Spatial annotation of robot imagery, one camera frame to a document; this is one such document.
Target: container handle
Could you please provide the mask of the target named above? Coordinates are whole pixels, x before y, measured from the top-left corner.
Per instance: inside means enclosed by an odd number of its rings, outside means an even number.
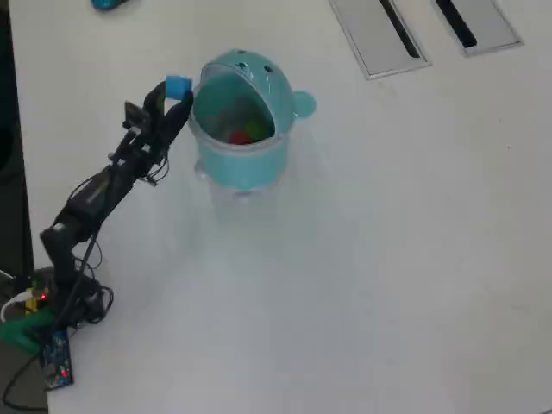
[[[293,113],[297,118],[308,118],[316,110],[317,100],[309,92],[293,92]]]

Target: cable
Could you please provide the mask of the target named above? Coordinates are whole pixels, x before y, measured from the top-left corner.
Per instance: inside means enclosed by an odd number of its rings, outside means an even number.
[[[100,243],[96,240],[96,242],[94,244],[97,247],[97,251],[99,252],[100,260],[95,266],[92,266],[89,263],[86,264],[87,267],[89,268],[89,270],[91,271],[91,273],[94,273],[92,270],[97,270],[102,265],[102,263],[104,263],[104,252],[102,251]],[[78,256],[75,256],[75,260],[79,261],[81,263],[83,261],[83,259],[81,257],[78,257]]]
[[[27,362],[25,362],[21,368],[16,372],[16,374],[11,378],[8,385],[4,388],[3,394],[2,394],[2,403],[6,407],[11,408],[12,410],[17,411],[30,411],[30,412],[48,412],[48,408],[46,407],[28,407],[26,405],[17,405],[14,403],[11,403],[8,401],[9,392],[14,387],[16,382],[19,380],[19,378],[27,371],[27,369],[31,366],[31,364],[39,357],[40,353],[34,354],[32,357],[28,359]]]
[[[69,197],[67,198],[67,200],[70,200],[71,198],[73,198],[73,196],[75,194],[77,194],[85,185],[87,185],[88,183],[90,183],[95,177],[97,177],[99,174],[101,174],[100,172],[92,175],[91,177],[89,177],[88,179],[84,180],[84,181],[81,181],[80,184],[78,184],[74,189],[73,191],[71,191],[71,194],[69,194]]]
[[[6,310],[12,305],[17,302],[27,302],[28,300],[32,299],[35,295],[32,291],[25,291],[21,292],[18,295],[15,295],[12,299],[10,299],[8,302],[3,304],[2,308],[0,309],[0,321],[3,323],[6,322],[5,313]]]
[[[97,317],[96,319],[89,320],[88,323],[92,325],[97,325],[100,322],[102,322],[105,317],[107,317],[108,312],[111,309],[111,306],[113,305],[113,300],[115,299],[115,293],[113,292],[113,289],[111,289],[108,286],[100,286],[100,291],[106,291],[110,295],[110,299],[107,303],[107,306],[103,310],[103,315],[101,317]]]

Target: white table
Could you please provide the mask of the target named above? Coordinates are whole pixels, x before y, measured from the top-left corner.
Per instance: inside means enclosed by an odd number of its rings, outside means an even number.
[[[537,414],[552,406],[552,3],[503,0],[526,45],[461,57],[399,0],[433,62],[367,82],[325,0],[17,0],[38,234],[122,138],[122,104],[231,48],[317,96],[274,192],[197,180],[188,129],[160,187],[106,222],[109,317],[74,337],[51,412]]]

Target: teal object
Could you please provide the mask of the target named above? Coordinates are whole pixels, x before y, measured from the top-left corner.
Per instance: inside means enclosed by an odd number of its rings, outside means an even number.
[[[282,70],[266,57],[235,49],[207,64],[195,90],[188,125],[198,141],[198,170],[222,187],[244,193],[275,183],[287,165],[297,118],[316,110],[307,92],[293,91]],[[249,145],[230,136],[254,125]]]

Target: blue circuit board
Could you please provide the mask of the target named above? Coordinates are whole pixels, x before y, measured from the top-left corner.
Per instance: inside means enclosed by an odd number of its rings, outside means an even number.
[[[41,365],[47,391],[73,383],[71,353],[66,330],[52,334],[50,343],[42,349]]]

